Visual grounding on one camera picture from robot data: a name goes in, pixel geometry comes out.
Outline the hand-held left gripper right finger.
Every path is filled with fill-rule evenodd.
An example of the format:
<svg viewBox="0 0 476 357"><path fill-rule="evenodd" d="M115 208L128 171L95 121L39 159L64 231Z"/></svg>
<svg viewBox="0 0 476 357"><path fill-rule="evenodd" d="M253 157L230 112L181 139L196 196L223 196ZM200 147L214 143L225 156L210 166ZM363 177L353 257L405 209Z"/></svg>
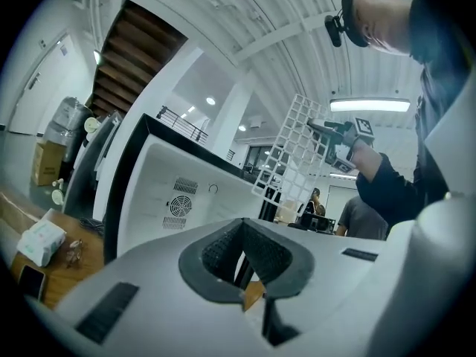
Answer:
<svg viewBox="0 0 476 357"><path fill-rule="evenodd" d="M345 239L269 222L242 220L242 246L264 288L263 312L243 356L374 356L376 322L358 303L358 286L381 241Z"/></svg>

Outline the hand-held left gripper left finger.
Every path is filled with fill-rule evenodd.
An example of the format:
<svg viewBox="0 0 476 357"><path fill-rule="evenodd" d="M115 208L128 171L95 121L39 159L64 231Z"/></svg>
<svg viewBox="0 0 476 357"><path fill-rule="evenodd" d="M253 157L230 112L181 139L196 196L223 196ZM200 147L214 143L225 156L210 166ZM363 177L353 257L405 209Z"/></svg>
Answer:
<svg viewBox="0 0 476 357"><path fill-rule="evenodd" d="M275 356L239 303L214 303L182 279L179 256L228 221L138 245L73 288L55 312L65 344L77 356ZM80 322L118 283L138 287L102 342L78 331Z"/></svg>

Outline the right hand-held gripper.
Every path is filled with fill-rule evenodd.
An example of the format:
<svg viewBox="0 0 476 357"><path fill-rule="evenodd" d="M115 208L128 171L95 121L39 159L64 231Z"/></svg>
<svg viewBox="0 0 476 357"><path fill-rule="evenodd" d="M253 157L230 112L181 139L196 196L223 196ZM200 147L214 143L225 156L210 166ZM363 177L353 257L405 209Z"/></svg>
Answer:
<svg viewBox="0 0 476 357"><path fill-rule="evenodd" d="M352 157L353 147L357 140L362 140L369 146L373 145L373 127L370 121L366 119L353 118L352 121L338 123L310 118L307 121L307 126L314 130L330 129L329 147L325 162L343 173L350 173L356 168L352 163Z"/></svg>

